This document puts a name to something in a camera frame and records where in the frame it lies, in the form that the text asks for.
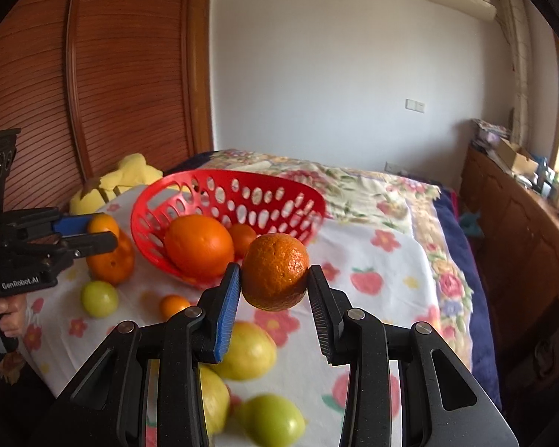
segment silver bolt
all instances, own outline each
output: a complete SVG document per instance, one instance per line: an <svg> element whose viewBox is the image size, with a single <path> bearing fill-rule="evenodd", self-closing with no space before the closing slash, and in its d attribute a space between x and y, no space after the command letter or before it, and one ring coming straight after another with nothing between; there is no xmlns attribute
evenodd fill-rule
<svg viewBox="0 0 559 447"><path fill-rule="evenodd" d="M358 307L352 307L352 309L348 311L348 317L350 319L360 321L361 319L364 319L364 311L362 309L358 309Z"/></svg>
<svg viewBox="0 0 559 447"><path fill-rule="evenodd" d="M118 324L118 327L116 329L118 329L119 333L127 334L135 329L135 323L133 323L132 321L122 321L120 324Z"/></svg>
<svg viewBox="0 0 559 447"><path fill-rule="evenodd" d="M184 315L187 318L198 318L201 314L203 314L203 309L198 306L187 307L184 310Z"/></svg>
<svg viewBox="0 0 559 447"><path fill-rule="evenodd" d="M431 327L431 325L428 322L418 322L418 323L416 323L414 328L420 334L430 334L431 331L433 331L433 328Z"/></svg>

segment red plastic basket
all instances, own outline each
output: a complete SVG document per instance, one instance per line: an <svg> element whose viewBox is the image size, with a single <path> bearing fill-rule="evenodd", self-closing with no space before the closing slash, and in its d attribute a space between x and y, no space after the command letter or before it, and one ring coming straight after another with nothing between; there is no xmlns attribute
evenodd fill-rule
<svg viewBox="0 0 559 447"><path fill-rule="evenodd" d="M159 269L203 289L216 284L183 276L163 246L170 222L193 213L214 217L226 227L249 224L257 234L283 232L306 245L323 222L325 200L302 183L231 170L182 171L148 186L130 216L137 248Z"/></svg>

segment yellow plush toy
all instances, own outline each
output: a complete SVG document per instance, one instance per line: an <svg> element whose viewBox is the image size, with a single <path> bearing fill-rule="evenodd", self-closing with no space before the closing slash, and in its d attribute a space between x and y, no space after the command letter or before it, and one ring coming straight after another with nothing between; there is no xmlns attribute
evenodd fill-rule
<svg viewBox="0 0 559 447"><path fill-rule="evenodd" d="M133 186L150 185L162 176L161 171L147 164L143 155L128 155L118 163L116 171L87 181L85 186L75 193L70 200L70 214L95 213Z"/></svg>

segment orange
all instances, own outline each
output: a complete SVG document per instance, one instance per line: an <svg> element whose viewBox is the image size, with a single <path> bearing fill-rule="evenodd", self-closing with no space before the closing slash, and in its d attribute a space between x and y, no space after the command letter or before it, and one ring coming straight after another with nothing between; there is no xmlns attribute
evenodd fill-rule
<svg viewBox="0 0 559 447"><path fill-rule="evenodd" d="M112 232L116 237L120 233L120 227L114 218L107 213L99 213L91 219L87 225L88 234L96 234L99 232Z"/></svg>
<svg viewBox="0 0 559 447"><path fill-rule="evenodd" d="M170 319L174 314L189 307L191 303L182 295L170 294L160 302L160 312L164 321Z"/></svg>
<svg viewBox="0 0 559 447"><path fill-rule="evenodd" d="M135 268L135 249L128 235L118 230L118 247L112 252L87 257L94 279L118 285L128 279Z"/></svg>
<svg viewBox="0 0 559 447"><path fill-rule="evenodd" d="M306 291L309 264L309 255L299 240L287 234L261 235L244 257L244 298L266 311L295 306Z"/></svg>
<svg viewBox="0 0 559 447"><path fill-rule="evenodd" d="M255 232L250 225L245 223L236 223L232 225L228 229L228 232L230 232L230 237L232 237L236 256L240 258L244 257L249 246L253 243L253 240L257 238L257 232Z"/></svg>
<svg viewBox="0 0 559 447"><path fill-rule="evenodd" d="M216 219L184 215L171 222L164 236L165 251L180 271L197 280L222 275L234 260L230 233Z"/></svg>

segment navy blue blanket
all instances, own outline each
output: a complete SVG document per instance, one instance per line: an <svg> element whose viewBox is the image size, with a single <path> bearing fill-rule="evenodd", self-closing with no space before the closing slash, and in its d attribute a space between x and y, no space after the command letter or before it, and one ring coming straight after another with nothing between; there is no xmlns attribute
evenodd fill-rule
<svg viewBox="0 0 559 447"><path fill-rule="evenodd" d="M486 296L478 270L476 270L474 256L455 217L451 194L442 188L441 197L435 201L434 205L451 258L464 273L468 286L474 291L473 313L470 318L470 336L473 343L472 374L493 403L501 409L499 376L495 364L495 346L490 330L489 310L486 306Z"/></svg>

